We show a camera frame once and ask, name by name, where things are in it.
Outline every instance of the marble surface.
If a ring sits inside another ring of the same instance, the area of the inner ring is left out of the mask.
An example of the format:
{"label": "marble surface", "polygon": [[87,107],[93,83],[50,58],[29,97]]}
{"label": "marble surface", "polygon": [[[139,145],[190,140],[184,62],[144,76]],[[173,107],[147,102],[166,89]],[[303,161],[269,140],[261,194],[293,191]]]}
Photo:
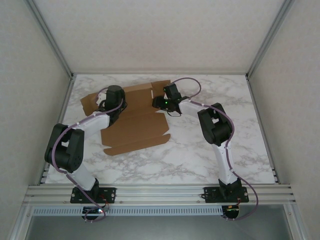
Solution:
{"label": "marble surface", "polygon": [[[73,124],[85,117],[80,99],[109,85],[122,87],[159,80],[176,80],[185,75],[91,74],[76,77],[64,117]],[[235,134],[231,141],[236,172],[253,184],[275,182],[257,116],[243,75],[192,75],[202,91],[195,101],[208,105],[221,103],[233,119]],[[177,83],[183,96],[198,91],[197,83]],[[218,165],[214,151],[203,138],[199,120],[165,114],[169,142],[116,156],[103,152],[100,132],[85,140],[84,164],[100,183],[117,184],[217,184]],[[69,183],[50,166],[46,183]]]}

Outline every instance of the metal rail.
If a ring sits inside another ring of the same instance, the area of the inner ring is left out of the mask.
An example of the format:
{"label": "metal rail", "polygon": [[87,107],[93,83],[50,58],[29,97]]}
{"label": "metal rail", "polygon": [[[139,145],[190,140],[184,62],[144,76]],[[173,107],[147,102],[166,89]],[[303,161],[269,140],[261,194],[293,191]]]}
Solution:
{"label": "metal rail", "polygon": [[[232,203],[206,203],[201,198],[204,187],[218,187],[217,184],[101,184],[103,188],[117,188],[114,206],[199,206],[229,205]],[[41,184],[29,186],[23,206],[90,206],[71,204],[72,184]],[[247,187],[250,201],[244,205],[255,205],[253,191]],[[283,205],[296,202],[288,184],[254,184],[261,205]]]}
{"label": "metal rail", "polygon": [[285,20],[287,13],[289,12],[291,6],[295,0],[284,0],[282,6],[279,9],[278,14],[276,15],[269,31],[267,32],[258,52],[256,53],[253,62],[251,63],[251,66],[247,72],[247,76],[250,79],[252,75],[257,70],[257,67],[259,66],[260,62],[264,58],[271,42],[275,38],[279,28],[281,27],[283,21]]}

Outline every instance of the cardboard box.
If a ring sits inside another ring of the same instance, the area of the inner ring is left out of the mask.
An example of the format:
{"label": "cardboard box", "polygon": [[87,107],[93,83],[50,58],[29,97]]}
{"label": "cardboard box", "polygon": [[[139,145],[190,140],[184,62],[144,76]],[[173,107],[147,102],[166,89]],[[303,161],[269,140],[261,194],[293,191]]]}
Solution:
{"label": "cardboard box", "polygon": [[[101,130],[102,144],[110,147],[103,150],[105,154],[114,156],[169,141],[171,135],[165,134],[169,130],[165,114],[152,107],[153,98],[164,96],[163,88],[168,84],[170,80],[123,87],[126,109],[112,126]],[[81,99],[86,116],[98,109],[96,95],[92,93]]]}

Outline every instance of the textured wallpaper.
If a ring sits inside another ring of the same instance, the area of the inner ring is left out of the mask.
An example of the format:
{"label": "textured wallpaper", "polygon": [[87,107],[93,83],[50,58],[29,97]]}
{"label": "textured wallpaper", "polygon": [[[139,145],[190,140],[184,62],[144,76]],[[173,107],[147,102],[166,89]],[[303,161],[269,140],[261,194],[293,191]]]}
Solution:
{"label": "textured wallpaper", "polygon": [[283,0],[36,0],[75,73],[246,73]]}
{"label": "textured wallpaper", "polygon": [[68,78],[21,0],[0,4],[0,239],[43,166]]}
{"label": "textured wallpaper", "polygon": [[320,239],[320,1],[296,0],[251,79],[275,165]]}

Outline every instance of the black mounting bracket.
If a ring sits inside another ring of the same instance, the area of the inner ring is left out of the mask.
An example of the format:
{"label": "black mounting bracket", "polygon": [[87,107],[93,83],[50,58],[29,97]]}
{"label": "black mounting bracket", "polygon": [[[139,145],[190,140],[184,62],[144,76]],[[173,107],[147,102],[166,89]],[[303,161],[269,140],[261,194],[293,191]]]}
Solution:
{"label": "black mounting bracket", "polygon": [[[116,199],[115,187],[99,187],[99,182],[96,179],[91,191],[85,191],[90,198],[97,204],[114,204]],[[70,203],[72,204],[91,204],[87,197],[80,191],[79,188],[74,187],[71,193]]]}
{"label": "black mounting bracket", "polygon": [[213,203],[248,203],[249,197],[247,188],[242,186],[241,180],[238,178],[235,182],[228,185],[219,179],[220,186],[204,187],[204,193],[201,197],[206,204]]}

